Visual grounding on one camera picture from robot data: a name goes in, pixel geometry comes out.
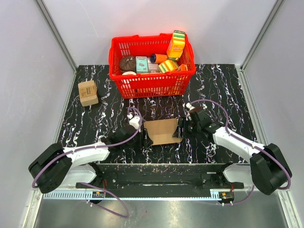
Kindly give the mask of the brown cardboard box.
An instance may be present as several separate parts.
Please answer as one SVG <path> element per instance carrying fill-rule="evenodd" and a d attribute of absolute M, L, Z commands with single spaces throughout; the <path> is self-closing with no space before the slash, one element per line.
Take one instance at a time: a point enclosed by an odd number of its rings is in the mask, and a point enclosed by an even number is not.
<path fill-rule="evenodd" d="M 145 121 L 144 127 L 147 129 L 149 138 L 153 141 L 152 145 L 182 142 L 182 138 L 173 137 L 178 128 L 178 120 L 176 118 Z"/>

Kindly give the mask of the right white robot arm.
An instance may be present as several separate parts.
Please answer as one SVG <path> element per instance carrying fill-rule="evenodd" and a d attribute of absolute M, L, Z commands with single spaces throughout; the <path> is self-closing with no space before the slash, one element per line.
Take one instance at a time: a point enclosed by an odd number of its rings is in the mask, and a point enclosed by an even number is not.
<path fill-rule="evenodd" d="M 223 123 L 212 121 L 200 107 L 189 110 L 186 117 L 178 118 L 172 136 L 179 139 L 201 136 L 246 161 L 246 164 L 232 163 L 223 168 L 216 176 L 216 183 L 221 188 L 239 182 L 270 195 L 285 183 L 291 183 L 292 172 L 276 144 L 263 145 L 232 133 Z"/>

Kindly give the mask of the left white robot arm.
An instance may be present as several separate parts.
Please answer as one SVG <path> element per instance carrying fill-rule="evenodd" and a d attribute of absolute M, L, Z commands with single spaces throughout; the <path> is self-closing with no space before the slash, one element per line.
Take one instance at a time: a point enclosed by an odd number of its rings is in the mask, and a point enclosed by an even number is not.
<path fill-rule="evenodd" d="M 69 148 L 59 142 L 53 143 L 28 167 L 33 177 L 32 188 L 43 194 L 49 193 L 64 182 L 71 183 L 67 181 L 68 174 L 81 165 L 105 161 L 123 149 L 146 149 L 152 144 L 147 129 L 135 129 L 131 125 L 119 128 L 107 138 L 90 145 Z"/>

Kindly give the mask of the pink white snack box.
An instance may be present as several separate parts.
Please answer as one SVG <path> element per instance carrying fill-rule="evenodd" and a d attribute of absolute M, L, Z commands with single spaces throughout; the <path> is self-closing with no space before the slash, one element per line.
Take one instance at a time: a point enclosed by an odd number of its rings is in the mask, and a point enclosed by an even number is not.
<path fill-rule="evenodd" d="M 159 73 L 158 64 L 152 63 L 149 57 L 147 58 L 147 63 L 148 63 L 148 73 L 149 74 Z"/>

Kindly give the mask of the small folded cardboard box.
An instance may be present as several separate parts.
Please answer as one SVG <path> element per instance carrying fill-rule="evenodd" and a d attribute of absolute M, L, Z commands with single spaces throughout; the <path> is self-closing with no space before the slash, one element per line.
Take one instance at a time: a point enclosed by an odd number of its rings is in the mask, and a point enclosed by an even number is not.
<path fill-rule="evenodd" d="M 83 107 L 98 103 L 97 86 L 94 80 L 78 84 L 79 99 Z"/>

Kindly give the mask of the teal snack box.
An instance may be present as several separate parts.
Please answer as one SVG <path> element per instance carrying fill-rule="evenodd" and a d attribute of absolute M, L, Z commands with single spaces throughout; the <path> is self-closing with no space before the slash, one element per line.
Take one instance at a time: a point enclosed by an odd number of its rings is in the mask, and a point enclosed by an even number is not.
<path fill-rule="evenodd" d="M 145 74 L 148 73 L 148 61 L 147 57 L 136 56 L 136 73 Z"/>

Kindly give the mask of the red plastic shopping basket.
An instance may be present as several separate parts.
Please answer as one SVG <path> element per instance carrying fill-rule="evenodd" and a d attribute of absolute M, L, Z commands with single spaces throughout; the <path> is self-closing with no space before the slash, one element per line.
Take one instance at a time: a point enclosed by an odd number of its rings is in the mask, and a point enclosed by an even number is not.
<path fill-rule="evenodd" d="M 187 71 L 173 71 L 154 74 L 123 75 L 120 60 L 125 56 L 150 57 L 152 54 L 165 54 L 172 34 L 157 36 L 126 36 L 112 38 L 109 51 L 109 77 L 115 82 L 123 98 L 182 95 L 191 77 L 196 73 L 194 52 L 185 36 L 185 47 L 177 62 L 187 65 Z"/>

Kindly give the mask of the small orange packet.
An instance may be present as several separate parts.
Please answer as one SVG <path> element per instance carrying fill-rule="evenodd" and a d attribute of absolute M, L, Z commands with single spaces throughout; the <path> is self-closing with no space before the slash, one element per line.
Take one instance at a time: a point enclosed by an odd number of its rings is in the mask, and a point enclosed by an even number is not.
<path fill-rule="evenodd" d="M 188 67 L 186 64 L 181 64 L 176 71 L 188 71 Z"/>

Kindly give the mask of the yellow green sponge pack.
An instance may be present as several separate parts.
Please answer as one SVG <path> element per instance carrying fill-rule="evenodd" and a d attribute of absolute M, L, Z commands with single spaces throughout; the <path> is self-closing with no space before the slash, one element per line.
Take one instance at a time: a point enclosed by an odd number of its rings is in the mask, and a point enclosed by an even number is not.
<path fill-rule="evenodd" d="M 172 72 L 178 69 L 179 65 L 173 60 L 166 60 L 158 65 L 159 71 L 161 73 Z"/>

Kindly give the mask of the orange blue can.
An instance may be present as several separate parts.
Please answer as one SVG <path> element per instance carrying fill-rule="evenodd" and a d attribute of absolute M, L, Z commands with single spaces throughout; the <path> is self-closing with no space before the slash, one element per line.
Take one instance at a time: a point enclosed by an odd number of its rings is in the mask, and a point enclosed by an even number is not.
<path fill-rule="evenodd" d="M 154 64 L 160 64 L 168 59 L 167 55 L 163 54 L 151 54 L 150 62 Z"/>

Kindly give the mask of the brown round chocolate cake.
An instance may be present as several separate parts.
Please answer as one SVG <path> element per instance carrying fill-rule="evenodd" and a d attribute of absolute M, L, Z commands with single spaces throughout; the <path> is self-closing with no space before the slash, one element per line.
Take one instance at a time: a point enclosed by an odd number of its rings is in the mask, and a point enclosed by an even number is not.
<path fill-rule="evenodd" d="M 125 56 L 119 62 L 119 68 L 122 73 L 136 71 L 136 58 L 134 56 Z"/>

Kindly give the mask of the tall orange yellow carton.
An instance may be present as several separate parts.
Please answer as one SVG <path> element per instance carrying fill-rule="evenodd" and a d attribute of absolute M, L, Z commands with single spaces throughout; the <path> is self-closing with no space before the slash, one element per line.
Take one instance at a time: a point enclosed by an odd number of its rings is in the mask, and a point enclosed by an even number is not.
<path fill-rule="evenodd" d="M 178 61 L 185 47 L 186 34 L 184 31 L 174 30 L 166 54 L 168 59 Z"/>

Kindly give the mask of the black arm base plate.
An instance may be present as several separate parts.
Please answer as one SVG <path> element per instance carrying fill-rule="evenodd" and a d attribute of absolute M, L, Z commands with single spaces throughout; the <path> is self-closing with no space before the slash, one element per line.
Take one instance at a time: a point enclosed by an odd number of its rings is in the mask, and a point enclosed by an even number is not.
<path fill-rule="evenodd" d="M 117 189 L 124 186 L 187 186 L 201 189 L 243 189 L 241 182 L 229 182 L 224 164 L 95 164 L 96 174 L 87 181 L 96 187 Z"/>

